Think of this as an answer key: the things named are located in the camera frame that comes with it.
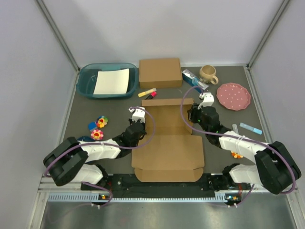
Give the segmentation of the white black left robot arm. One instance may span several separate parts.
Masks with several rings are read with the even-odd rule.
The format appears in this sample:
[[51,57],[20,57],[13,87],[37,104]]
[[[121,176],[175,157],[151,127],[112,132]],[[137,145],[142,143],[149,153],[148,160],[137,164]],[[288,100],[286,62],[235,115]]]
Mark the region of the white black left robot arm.
[[123,133],[106,141],[84,142],[68,137],[44,158],[43,164],[59,187],[70,182],[87,182],[103,189],[108,184],[108,174],[93,162],[127,156],[145,135],[145,123],[130,120]]

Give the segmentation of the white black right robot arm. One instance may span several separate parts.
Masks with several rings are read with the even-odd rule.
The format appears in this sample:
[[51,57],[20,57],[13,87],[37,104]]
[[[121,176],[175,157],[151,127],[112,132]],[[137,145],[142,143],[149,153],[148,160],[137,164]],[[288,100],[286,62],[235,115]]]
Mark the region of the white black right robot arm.
[[226,188],[235,188],[239,183],[261,185],[273,194],[294,190],[296,181],[302,176],[285,145],[275,141],[262,143],[243,135],[220,123],[219,115],[212,106],[203,107],[194,103],[188,110],[188,120],[198,124],[209,143],[230,152],[235,152],[253,162],[252,166],[232,164],[223,170],[222,182]]

